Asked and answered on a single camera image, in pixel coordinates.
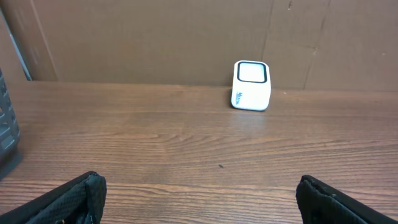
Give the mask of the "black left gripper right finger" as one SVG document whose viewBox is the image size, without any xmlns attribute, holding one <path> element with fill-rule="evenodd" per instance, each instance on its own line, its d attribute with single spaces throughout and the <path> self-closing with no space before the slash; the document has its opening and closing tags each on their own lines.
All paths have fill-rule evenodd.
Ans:
<svg viewBox="0 0 398 224">
<path fill-rule="evenodd" d="M 302 176 L 296 200 L 303 224 L 397 224 L 311 175 Z"/>
</svg>

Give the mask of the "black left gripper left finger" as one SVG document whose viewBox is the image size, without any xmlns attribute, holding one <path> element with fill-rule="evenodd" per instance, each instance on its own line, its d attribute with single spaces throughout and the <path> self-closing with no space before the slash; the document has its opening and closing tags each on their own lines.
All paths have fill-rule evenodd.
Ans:
<svg viewBox="0 0 398 224">
<path fill-rule="evenodd" d="M 106 179 L 89 171 L 1 215 L 1 224 L 99 224 L 106 201 Z"/>
</svg>

